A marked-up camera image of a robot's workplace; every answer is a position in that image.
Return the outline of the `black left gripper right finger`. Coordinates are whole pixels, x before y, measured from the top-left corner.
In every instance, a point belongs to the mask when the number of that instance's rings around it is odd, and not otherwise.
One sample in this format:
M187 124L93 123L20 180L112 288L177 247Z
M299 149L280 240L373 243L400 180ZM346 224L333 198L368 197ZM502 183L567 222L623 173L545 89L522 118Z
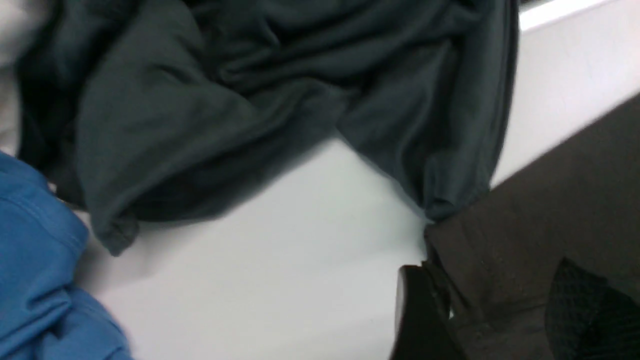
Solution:
M567 258L551 281L544 327L555 360L640 358L638 303Z

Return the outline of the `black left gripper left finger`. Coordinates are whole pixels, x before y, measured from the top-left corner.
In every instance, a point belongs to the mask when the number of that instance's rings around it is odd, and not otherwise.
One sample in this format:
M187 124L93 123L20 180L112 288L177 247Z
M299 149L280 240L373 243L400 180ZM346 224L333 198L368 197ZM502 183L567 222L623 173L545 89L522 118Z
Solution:
M395 339L391 360L464 360L451 328L451 294L445 274L434 265L398 269Z

